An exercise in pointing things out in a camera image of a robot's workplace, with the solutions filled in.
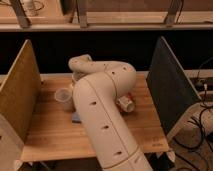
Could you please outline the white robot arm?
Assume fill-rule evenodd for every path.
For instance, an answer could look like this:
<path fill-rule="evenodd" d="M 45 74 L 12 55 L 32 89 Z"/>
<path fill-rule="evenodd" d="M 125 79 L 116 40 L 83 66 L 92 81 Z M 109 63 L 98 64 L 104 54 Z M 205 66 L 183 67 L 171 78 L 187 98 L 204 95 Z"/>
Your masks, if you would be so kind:
<path fill-rule="evenodd" d="M 74 106 L 102 170 L 153 171 L 116 106 L 135 85 L 134 67 L 89 55 L 71 58 L 68 66 L 76 80 Z"/>

